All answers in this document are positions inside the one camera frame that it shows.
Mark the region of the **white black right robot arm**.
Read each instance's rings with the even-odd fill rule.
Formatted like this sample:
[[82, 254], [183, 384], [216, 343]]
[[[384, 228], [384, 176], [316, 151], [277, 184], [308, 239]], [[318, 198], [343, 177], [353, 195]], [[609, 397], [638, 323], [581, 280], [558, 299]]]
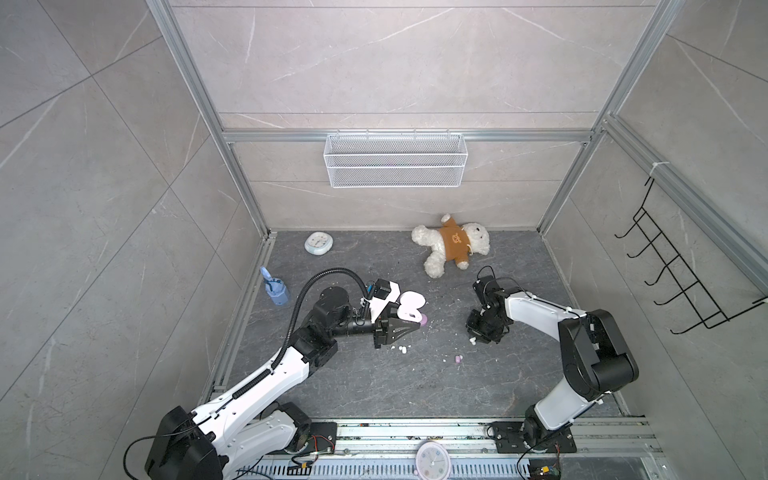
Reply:
[[478, 275], [473, 290], [482, 304], [466, 322], [470, 336], [499, 343], [520, 322], [559, 343], [563, 378], [541, 400], [528, 407], [513, 433], [492, 425], [497, 450], [546, 452], [564, 447], [574, 420], [611, 394], [636, 381], [639, 367], [614, 317], [606, 310], [584, 311], [558, 305], [518, 286], [504, 289], [491, 273]]

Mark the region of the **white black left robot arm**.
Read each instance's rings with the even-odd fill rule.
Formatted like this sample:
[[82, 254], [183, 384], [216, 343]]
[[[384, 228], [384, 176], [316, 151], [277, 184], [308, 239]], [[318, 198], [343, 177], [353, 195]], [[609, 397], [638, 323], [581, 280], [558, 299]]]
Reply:
[[301, 451], [311, 419], [280, 397], [338, 351], [340, 336], [369, 335], [380, 348], [418, 330], [425, 297], [379, 279], [372, 286], [335, 267], [311, 277], [297, 296], [286, 337], [265, 364], [230, 390], [160, 421], [144, 471], [151, 479], [238, 479], [267, 454]]

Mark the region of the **white teddy bear brown hoodie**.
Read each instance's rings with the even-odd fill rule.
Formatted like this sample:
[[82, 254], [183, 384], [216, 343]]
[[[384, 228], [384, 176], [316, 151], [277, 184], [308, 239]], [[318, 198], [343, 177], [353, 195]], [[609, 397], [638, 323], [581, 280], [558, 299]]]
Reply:
[[448, 213], [442, 216], [440, 222], [438, 229], [419, 225], [411, 232], [414, 243], [431, 250], [424, 261], [425, 273], [430, 278], [442, 277], [447, 262], [453, 261], [458, 269], [466, 270], [471, 255], [489, 254], [490, 234], [484, 226], [478, 223], [459, 225]]

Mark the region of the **light blue round clock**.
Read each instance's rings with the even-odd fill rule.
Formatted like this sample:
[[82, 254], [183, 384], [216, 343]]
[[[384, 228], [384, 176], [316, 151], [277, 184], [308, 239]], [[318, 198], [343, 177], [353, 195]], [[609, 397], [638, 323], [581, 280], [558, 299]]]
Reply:
[[331, 250], [333, 243], [333, 237], [329, 233], [317, 231], [307, 237], [304, 248], [311, 255], [322, 256]]

